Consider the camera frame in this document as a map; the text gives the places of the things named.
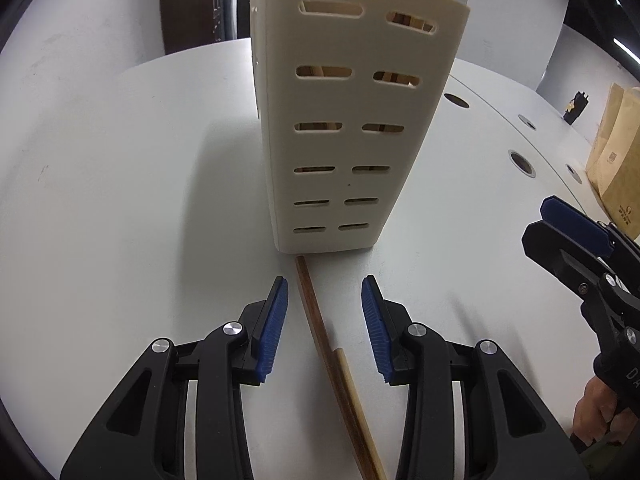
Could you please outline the person's right hand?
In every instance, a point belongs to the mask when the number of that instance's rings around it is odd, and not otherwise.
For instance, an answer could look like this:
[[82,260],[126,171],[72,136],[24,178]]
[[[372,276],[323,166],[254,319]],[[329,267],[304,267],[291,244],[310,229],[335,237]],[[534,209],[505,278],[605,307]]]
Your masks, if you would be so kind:
[[573,417],[573,434],[589,446],[600,440],[608,430],[617,408],[616,393],[600,378],[593,377],[585,385]]

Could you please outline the olive green sleeve forearm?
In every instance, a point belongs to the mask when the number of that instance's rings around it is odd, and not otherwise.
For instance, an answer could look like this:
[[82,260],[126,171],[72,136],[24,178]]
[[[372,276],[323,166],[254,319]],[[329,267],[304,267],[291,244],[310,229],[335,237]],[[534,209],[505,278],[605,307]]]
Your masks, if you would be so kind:
[[570,443],[582,460],[590,479],[604,480],[615,477],[617,459],[624,447],[620,442],[603,439],[587,446],[576,434],[571,434]]

